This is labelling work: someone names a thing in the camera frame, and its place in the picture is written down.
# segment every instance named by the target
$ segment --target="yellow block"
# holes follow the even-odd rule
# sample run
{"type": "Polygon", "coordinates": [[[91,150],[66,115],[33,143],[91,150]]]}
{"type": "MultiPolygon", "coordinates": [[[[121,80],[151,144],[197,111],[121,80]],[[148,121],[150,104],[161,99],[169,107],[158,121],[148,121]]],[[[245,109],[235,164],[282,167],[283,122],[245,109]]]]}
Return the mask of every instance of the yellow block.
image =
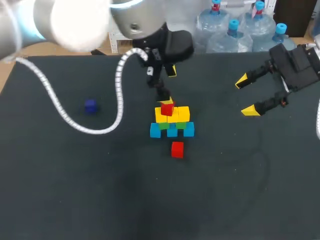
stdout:
{"type": "Polygon", "coordinates": [[[260,114],[257,112],[255,108],[255,105],[248,106],[247,108],[243,109],[241,112],[245,116],[260,116],[260,114]]]}
{"type": "Polygon", "coordinates": [[[167,123],[168,122],[167,116],[164,116],[164,115],[161,114],[161,107],[155,107],[154,111],[155,111],[155,122],[157,124],[167,123]]]}
{"type": "Polygon", "coordinates": [[[179,120],[178,123],[185,123],[190,121],[190,110],[188,106],[178,107],[179,120]]]}
{"type": "Polygon", "coordinates": [[[239,83],[242,83],[243,81],[245,81],[245,80],[247,80],[247,79],[248,79],[248,76],[247,76],[247,73],[245,73],[245,74],[242,76],[242,78],[240,78],[239,81],[237,81],[237,82],[235,83],[235,86],[239,89],[240,87],[238,87],[238,84],[239,84],[239,83]]]}
{"type": "Polygon", "coordinates": [[[168,116],[168,123],[178,123],[179,121],[179,110],[177,107],[173,109],[172,116],[168,116]]]}
{"type": "Polygon", "coordinates": [[[170,97],[170,99],[169,100],[167,100],[167,101],[158,101],[158,103],[163,103],[163,104],[173,104],[174,103],[174,101],[172,100],[172,98],[170,97]]]}

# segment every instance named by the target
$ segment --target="red block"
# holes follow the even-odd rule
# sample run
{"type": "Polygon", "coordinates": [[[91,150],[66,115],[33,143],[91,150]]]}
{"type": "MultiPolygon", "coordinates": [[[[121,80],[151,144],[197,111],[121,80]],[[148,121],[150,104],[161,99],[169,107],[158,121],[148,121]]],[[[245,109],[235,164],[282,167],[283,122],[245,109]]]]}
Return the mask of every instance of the red block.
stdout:
{"type": "Polygon", "coordinates": [[[161,103],[161,115],[171,117],[174,113],[175,103],[163,104],[161,103]]]}
{"type": "Polygon", "coordinates": [[[184,143],[180,141],[174,141],[171,147],[171,157],[183,159],[184,158],[184,143]]]}

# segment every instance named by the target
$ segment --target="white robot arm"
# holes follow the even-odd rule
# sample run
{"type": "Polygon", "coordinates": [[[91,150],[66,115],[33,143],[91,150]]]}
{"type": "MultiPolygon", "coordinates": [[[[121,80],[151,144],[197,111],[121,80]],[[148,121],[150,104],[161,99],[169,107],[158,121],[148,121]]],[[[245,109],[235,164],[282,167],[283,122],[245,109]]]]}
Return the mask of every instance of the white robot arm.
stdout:
{"type": "Polygon", "coordinates": [[[13,1],[0,0],[0,60],[44,41],[90,52],[106,39],[110,12],[129,39],[143,39],[165,23],[160,0],[13,1]]]}

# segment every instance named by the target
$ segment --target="black table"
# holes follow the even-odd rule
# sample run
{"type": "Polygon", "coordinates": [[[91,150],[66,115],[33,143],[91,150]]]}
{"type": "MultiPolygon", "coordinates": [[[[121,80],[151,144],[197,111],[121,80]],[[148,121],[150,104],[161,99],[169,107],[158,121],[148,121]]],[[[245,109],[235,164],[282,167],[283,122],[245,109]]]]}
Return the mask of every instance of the black table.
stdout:
{"type": "MultiPolygon", "coordinates": [[[[166,80],[189,106],[196,136],[185,158],[174,139],[149,137],[155,90],[130,59],[124,118],[107,135],[68,126],[23,65],[0,96],[1,240],[268,240],[320,238],[320,84],[263,117],[241,109],[272,96],[271,76],[235,82],[267,54],[209,54],[177,65],[166,80]]],[[[100,129],[116,117],[117,56],[30,57],[78,123],[100,129]],[[101,112],[84,114],[86,98],[101,112]]]]}

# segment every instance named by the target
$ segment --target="green block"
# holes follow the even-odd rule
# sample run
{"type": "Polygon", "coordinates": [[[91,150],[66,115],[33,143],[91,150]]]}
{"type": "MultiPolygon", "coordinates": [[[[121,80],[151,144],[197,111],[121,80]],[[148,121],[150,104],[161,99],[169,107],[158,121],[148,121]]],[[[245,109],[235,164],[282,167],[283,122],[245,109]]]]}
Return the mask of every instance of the green block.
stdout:
{"type": "Polygon", "coordinates": [[[170,127],[170,123],[168,122],[159,123],[160,130],[166,130],[166,129],[169,129],[169,127],[170,127]]]}
{"type": "Polygon", "coordinates": [[[186,129],[187,128],[187,123],[186,122],[177,122],[175,124],[176,129],[186,129]]]}

